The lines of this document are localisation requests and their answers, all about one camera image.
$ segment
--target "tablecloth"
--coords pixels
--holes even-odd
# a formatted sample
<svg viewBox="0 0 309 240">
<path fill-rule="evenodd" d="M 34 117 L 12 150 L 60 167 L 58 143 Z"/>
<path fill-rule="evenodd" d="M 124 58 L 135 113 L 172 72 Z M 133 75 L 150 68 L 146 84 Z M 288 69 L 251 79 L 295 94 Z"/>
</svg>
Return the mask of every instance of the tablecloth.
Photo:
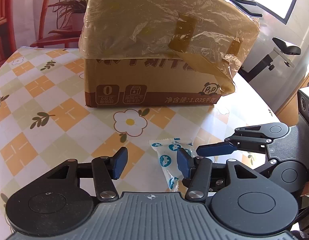
<svg viewBox="0 0 309 240">
<path fill-rule="evenodd" d="M 114 181 L 122 191 L 164 192 L 168 186 L 157 153 L 148 141 L 191 138 L 198 145 L 223 141 L 236 127 L 279 120 L 239 75 L 236 92 L 214 106 L 89 108 L 85 105 L 84 60 L 78 49 L 21 47 L 0 68 L 0 239 L 11 228 L 5 203 L 17 190 L 69 158 L 90 162 L 128 149 L 128 163 Z M 115 130 L 116 116 L 137 112 L 146 127 L 132 137 Z M 235 151 L 214 157 L 235 158 L 249 167 L 264 163 L 261 154 Z M 81 187 L 94 193 L 92 179 Z M 180 185 L 181 192 L 186 188 Z"/>
</svg>

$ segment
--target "white flower print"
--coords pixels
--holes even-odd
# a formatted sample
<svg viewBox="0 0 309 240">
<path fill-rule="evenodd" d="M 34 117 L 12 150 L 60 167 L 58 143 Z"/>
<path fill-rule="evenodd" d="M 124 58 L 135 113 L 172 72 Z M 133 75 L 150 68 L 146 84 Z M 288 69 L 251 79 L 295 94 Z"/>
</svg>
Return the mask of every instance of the white flower print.
<svg viewBox="0 0 309 240">
<path fill-rule="evenodd" d="M 24 57 L 19 57 L 19 58 L 16 58 L 12 63 L 11 65 L 17 65 L 17 64 L 20 64 L 22 63 L 24 60 Z"/>
<path fill-rule="evenodd" d="M 129 136 L 133 137 L 141 135 L 143 129 L 148 124 L 147 120 L 133 109 L 115 113 L 114 120 L 114 128 L 117 132 L 127 133 Z"/>
</svg>

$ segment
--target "leaf print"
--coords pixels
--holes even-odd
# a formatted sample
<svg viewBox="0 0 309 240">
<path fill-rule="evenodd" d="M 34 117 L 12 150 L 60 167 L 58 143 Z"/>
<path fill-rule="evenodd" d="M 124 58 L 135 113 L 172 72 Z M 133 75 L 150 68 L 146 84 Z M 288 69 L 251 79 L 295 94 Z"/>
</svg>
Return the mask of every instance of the leaf print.
<svg viewBox="0 0 309 240">
<path fill-rule="evenodd" d="M 8 197 L 4 193 L 0 193 L 0 197 L 1 197 L 2 201 L 5 202 L 5 204 L 4 204 L 4 208 L 5 208 L 6 203 L 8 201 Z"/>
<path fill-rule="evenodd" d="M 45 112 L 38 112 L 37 115 L 43 116 L 43 117 L 49 116 L 49 115 L 48 115 L 47 113 L 45 113 Z"/>
<path fill-rule="evenodd" d="M 48 61 L 47 63 L 46 63 L 46 65 L 42 68 L 42 69 L 40 69 L 40 70 L 45 70 L 45 69 L 50 69 L 51 67 L 53 67 L 54 65 L 55 65 L 55 61 Z"/>
<path fill-rule="evenodd" d="M 150 109 L 146 108 L 145 110 L 143 110 L 141 116 L 146 116 L 147 114 L 149 114 L 149 112 L 150 112 Z"/>
<path fill-rule="evenodd" d="M 38 112 L 37 115 L 39 116 L 35 116 L 32 118 L 34 122 L 31 124 L 30 129 L 33 129 L 36 126 L 36 124 L 37 124 L 37 127 L 45 126 L 49 121 L 49 117 L 55 116 L 55 114 L 47 114 L 45 112 Z"/>
<path fill-rule="evenodd" d="M 37 121 L 37 127 L 40 127 L 40 125 L 41 125 L 41 119 Z"/>
<path fill-rule="evenodd" d="M 9 95 L 6 95 L 6 96 L 4 96 L 4 97 L 1 97 L 1 98 L 0 98 L 0 102 L 6 100 L 6 99 L 8 98 L 8 96 L 9 96 Z"/>
<path fill-rule="evenodd" d="M 33 122 L 33 123 L 31 124 L 31 126 L 30 126 L 30 129 L 33 129 L 33 128 L 36 126 L 36 123 L 37 123 L 37 122 Z"/>
<path fill-rule="evenodd" d="M 45 126 L 49 121 L 49 116 L 43 118 L 42 122 L 41 122 L 41 126 Z"/>
<path fill-rule="evenodd" d="M 124 133 L 121 137 L 120 137 L 120 142 L 124 143 L 127 140 L 127 134 Z"/>
</svg>

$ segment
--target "potted plant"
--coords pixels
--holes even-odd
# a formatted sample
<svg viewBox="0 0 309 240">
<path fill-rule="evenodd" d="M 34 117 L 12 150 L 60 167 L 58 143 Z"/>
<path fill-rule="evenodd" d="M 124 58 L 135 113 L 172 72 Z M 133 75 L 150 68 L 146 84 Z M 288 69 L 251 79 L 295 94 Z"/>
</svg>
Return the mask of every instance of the potted plant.
<svg viewBox="0 0 309 240">
<path fill-rule="evenodd" d="M 58 3 L 50 4 L 48 7 L 58 6 L 56 11 L 59 11 L 60 15 L 58 19 L 70 15 L 73 31 L 81 31 L 84 26 L 84 15 L 87 8 L 88 0 L 64 0 Z"/>
</svg>

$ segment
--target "candy wrapper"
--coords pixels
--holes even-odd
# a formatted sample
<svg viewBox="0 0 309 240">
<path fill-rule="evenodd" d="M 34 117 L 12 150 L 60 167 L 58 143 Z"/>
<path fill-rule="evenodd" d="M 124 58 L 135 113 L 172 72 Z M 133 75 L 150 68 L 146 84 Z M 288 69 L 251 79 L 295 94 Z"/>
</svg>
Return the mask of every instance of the candy wrapper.
<svg viewBox="0 0 309 240">
<path fill-rule="evenodd" d="M 163 140 L 149 141 L 151 147 L 157 152 L 159 163 L 166 177 L 170 191 L 178 191 L 178 182 L 182 181 L 183 175 L 178 169 L 176 162 L 176 152 L 179 148 L 184 148 L 191 156 L 198 156 L 192 140 L 183 140 L 180 138 L 170 138 Z"/>
</svg>

